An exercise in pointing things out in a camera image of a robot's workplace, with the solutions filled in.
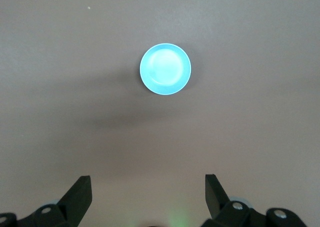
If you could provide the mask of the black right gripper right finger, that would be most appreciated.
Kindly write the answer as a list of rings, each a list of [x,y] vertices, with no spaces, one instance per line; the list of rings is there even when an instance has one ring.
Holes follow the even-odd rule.
[[[257,212],[242,201],[230,200],[214,174],[205,176],[205,201],[211,215],[203,227],[306,227],[301,218],[285,208]]]

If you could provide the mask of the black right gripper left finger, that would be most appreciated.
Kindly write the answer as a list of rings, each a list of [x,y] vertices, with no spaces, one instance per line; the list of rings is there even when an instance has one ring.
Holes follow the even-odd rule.
[[[25,218],[13,212],[0,214],[2,227],[77,227],[92,203],[91,177],[84,175],[57,202],[46,204]]]

